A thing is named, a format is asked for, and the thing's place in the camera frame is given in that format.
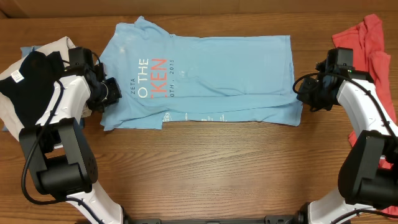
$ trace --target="white label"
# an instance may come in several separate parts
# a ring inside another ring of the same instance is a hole
[[[12,79],[14,79],[14,81],[16,83],[19,83],[20,81],[22,81],[24,79],[24,77],[22,76],[22,74],[19,72],[19,70],[15,70],[14,72],[11,73],[11,77]]]

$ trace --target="white cloth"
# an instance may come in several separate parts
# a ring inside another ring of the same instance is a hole
[[[69,53],[68,49],[75,48],[75,45],[70,40],[69,37],[63,37],[60,40],[44,45],[43,47],[37,49],[38,52],[42,52],[45,55],[49,55],[54,51],[59,51],[61,53],[62,59],[69,61]],[[2,74],[0,74],[0,80],[3,80],[7,77],[11,76],[11,73],[15,70],[20,69],[22,62],[25,60],[25,57],[13,63],[9,68],[7,68]],[[84,115],[87,115],[88,108],[83,112]],[[3,120],[9,132],[12,134],[14,138],[19,141],[19,132],[24,125],[19,120],[18,116],[15,113],[14,105],[11,100],[0,93],[0,118]]]

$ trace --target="blue t-shirt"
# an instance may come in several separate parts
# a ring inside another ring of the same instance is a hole
[[[156,128],[165,121],[299,125],[290,37],[180,37],[138,18],[118,24],[100,57],[122,91],[101,124]]]

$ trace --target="red fabric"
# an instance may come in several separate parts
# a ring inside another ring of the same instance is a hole
[[[371,74],[376,86],[376,94],[390,118],[396,122],[396,112],[392,105],[390,83],[388,79],[391,56],[384,52],[384,34],[382,21],[375,14],[368,15],[358,25],[332,36],[336,47],[354,50],[356,70]],[[354,131],[349,135],[353,146],[356,142]],[[391,164],[380,160],[379,167],[391,168]],[[389,207],[383,212],[398,215],[398,207]]]

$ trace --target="black cloth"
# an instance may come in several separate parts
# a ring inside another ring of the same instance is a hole
[[[23,80],[16,83],[8,77],[0,81],[0,92],[10,98],[25,128],[35,126],[43,116],[54,93],[54,82],[60,79],[64,69],[60,52],[46,56],[33,51],[19,69]]]

